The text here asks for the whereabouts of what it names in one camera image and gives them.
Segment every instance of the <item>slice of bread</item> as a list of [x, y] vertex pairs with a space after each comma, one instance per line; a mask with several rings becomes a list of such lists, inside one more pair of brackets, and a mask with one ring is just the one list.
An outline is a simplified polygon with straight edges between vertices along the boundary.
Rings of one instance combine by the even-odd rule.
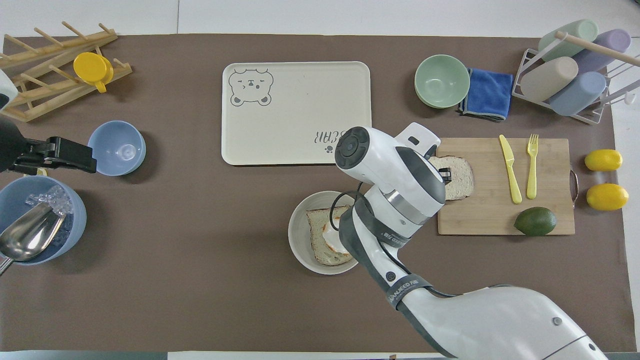
[[[347, 209], [349, 209], [349, 206], [336, 206], [333, 209], [333, 217], [341, 216]], [[322, 229], [329, 221], [329, 210], [307, 210], [307, 218], [311, 226], [311, 248], [314, 250], [316, 260], [322, 265], [336, 266], [353, 259], [353, 256], [334, 252], [327, 246]]]
[[455, 156], [432, 156], [429, 162], [437, 169], [451, 169], [451, 182], [444, 187], [446, 201], [461, 200], [474, 192], [474, 172], [467, 160]]

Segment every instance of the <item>white tray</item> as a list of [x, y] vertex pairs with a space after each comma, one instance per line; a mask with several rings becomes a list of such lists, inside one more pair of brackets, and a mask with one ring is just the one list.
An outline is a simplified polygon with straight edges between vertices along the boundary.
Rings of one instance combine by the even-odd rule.
[[333, 163], [338, 138], [371, 126], [359, 61], [233, 63], [222, 74], [222, 158], [231, 165]]

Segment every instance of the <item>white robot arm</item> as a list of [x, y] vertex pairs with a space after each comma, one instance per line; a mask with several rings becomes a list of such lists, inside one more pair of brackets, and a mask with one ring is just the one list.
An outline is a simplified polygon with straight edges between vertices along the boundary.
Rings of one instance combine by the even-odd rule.
[[444, 205], [445, 183], [428, 158], [440, 139], [419, 124], [391, 136], [354, 127], [335, 161], [372, 184], [340, 218], [342, 244], [387, 294], [390, 305], [447, 357], [469, 360], [606, 360], [546, 296], [515, 286], [446, 295], [412, 274], [398, 250]]

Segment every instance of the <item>yellow cup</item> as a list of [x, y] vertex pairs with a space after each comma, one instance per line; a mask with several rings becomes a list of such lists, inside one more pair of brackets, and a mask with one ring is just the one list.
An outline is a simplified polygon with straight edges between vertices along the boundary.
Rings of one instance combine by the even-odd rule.
[[105, 84], [113, 79], [113, 66], [104, 56], [95, 53], [81, 53], [74, 60], [74, 71], [87, 84], [106, 92]]

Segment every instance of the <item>cup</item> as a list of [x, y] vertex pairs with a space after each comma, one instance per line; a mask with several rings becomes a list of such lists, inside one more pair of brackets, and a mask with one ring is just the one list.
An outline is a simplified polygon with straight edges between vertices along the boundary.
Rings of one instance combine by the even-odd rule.
[[546, 62], [522, 76], [520, 90], [531, 101], [542, 102], [569, 85], [578, 74], [574, 59], [563, 56]]
[[[538, 42], [538, 51], [542, 51], [542, 49], [546, 48], [549, 44], [551, 44], [552, 41], [556, 39], [556, 31], [562, 31], [569, 35], [587, 40], [588, 42], [592, 42], [595, 40], [596, 36], [598, 36], [598, 25], [596, 25], [596, 23], [592, 20], [583, 19], [561, 26], [560, 28], [551, 31], [540, 39], [540, 42]], [[563, 41], [558, 46], [553, 48], [553, 50], [542, 56], [542, 60], [550, 61], [562, 56], [571, 57], [579, 53], [581, 50], [583, 50], [582, 47], [573, 45], [567, 41]]]
[[[598, 35], [593, 43], [624, 53], [631, 46], [631, 36], [622, 29], [613, 29]], [[615, 60], [611, 56], [587, 49], [574, 55], [573, 59], [578, 63], [578, 74], [600, 71]]]
[[106, 92], [105, 84], [113, 79], [113, 66], [102, 55], [81, 53], [74, 60], [74, 71], [87, 84], [95, 86], [99, 92]]
[[599, 72], [585, 72], [549, 98], [549, 105], [560, 115], [573, 116], [602, 95], [607, 80]]

